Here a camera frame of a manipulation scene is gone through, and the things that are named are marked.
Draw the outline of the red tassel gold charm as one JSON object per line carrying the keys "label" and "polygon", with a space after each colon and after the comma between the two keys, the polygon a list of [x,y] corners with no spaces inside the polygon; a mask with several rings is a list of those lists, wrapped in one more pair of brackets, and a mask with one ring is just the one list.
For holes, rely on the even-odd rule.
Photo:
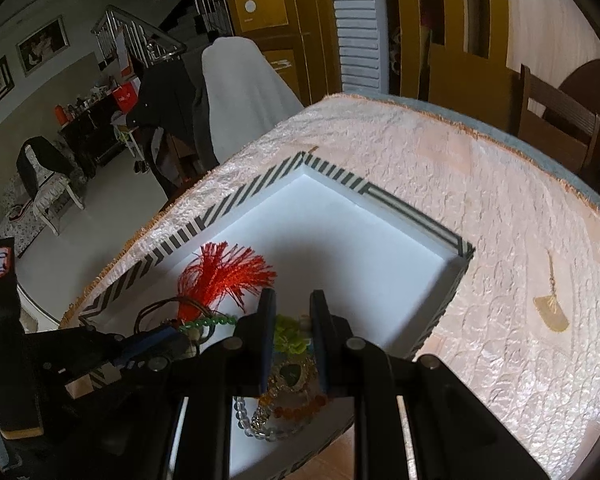
{"label": "red tassel gold charm", "polygon": [[226,298],[245,312],[245,296],[258,296],[275,279],[272,266],[250,247],[204,244],[178,278],[178,320],[195,322],[212,315]]}

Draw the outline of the gold fan pendant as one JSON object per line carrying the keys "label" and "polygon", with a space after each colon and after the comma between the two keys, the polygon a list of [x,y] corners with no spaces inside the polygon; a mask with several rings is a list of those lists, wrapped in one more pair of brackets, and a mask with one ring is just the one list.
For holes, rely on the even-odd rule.
{"label": "gold fan pendant", "polygon": [[550,293],[544,296],[533,298],[533,305],[538,311],[543,323],[553,333],[563,333],[569,327],[569,320],[565,315],[562,306],[557,297],[557,283],[555,278],[554,259],[550,252],[547,253],[548,259],[548,280],[550,281]]}

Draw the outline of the white covered chair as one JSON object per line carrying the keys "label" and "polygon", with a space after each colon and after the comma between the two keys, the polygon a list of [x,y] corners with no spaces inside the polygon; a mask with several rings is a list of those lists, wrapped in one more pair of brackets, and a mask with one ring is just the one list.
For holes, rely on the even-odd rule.
{"label": "white covered chair", "polygon": [[303,110],[288,84],[247,38],[215,39],[202,52],[201,62],[211,144],[221,164]]}

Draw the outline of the metal stair railing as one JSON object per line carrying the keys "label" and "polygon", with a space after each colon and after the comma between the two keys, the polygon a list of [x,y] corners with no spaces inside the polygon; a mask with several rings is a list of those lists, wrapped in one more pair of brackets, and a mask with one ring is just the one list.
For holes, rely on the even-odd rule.
{"label": "metal stair railing", "polygon": [[119,35],[122,35],[130,55],[145,66],[171,61],[187,50],[186,44],[180,40],[117,6],[106,6],[104,14],[92,28],[92,34],[103,66],[118,57]]}

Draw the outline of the dark wooden chair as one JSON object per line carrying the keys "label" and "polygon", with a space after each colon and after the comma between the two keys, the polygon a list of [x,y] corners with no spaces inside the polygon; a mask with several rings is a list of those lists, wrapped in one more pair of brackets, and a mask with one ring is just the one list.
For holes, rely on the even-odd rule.
{"label": "dark wooden chair", "polygon": [[521,65],[517,136],[574,174],[590,166],[600,132],[600,115],[588,110]]}

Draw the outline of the framed picture upper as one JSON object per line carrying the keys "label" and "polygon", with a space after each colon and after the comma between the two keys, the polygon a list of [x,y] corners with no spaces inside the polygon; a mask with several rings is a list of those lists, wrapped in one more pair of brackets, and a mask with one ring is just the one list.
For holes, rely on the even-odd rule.
{"label": "framed picture upper", "polygon": [[69,46],[62,16],[54,18],[36,32],[32,32],[16,44],[24,76],[29,76]]}

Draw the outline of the white louvered panel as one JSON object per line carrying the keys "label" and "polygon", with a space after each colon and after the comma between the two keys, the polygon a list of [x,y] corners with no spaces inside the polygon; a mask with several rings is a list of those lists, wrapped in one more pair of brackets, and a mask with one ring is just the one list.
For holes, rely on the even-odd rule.
{"label": "white louvered panel", "polygon": [[386,0],[332,0],[345,92],[389,91]]}

